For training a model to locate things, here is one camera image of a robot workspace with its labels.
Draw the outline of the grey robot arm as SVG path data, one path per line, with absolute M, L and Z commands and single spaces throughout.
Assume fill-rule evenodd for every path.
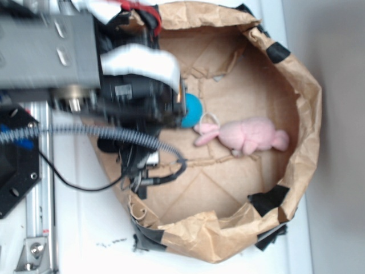
M 1 12 L 1 195 L 39 180 L 42 134 L 98 137 L 123 160 L 132 190 L 169 183 L 186 161 L 158 137 L 186 116 L 174 55 L 161 50 L 149 20 L 139 33 L 90 13 Z

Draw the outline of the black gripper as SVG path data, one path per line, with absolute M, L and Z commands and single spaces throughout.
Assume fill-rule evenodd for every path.
M 116 17 L 96 21 L 96 41 L 103 66 L 95 111 L 123 132 L 115 138 L 99 135 L 97 146 L 116 153 L 121 164 L 119 181 L 147 197 L 150 186 L 176 180 L 186 169 L 177 149 L 162 144 L 164 128 L 181 126 L 186 115 L 185 86 L 173 55 L 160 49 L 160 23 Z M 149 158 L 164 150 L 174 154 L 180 168 L 169 175 L 151 177 Z

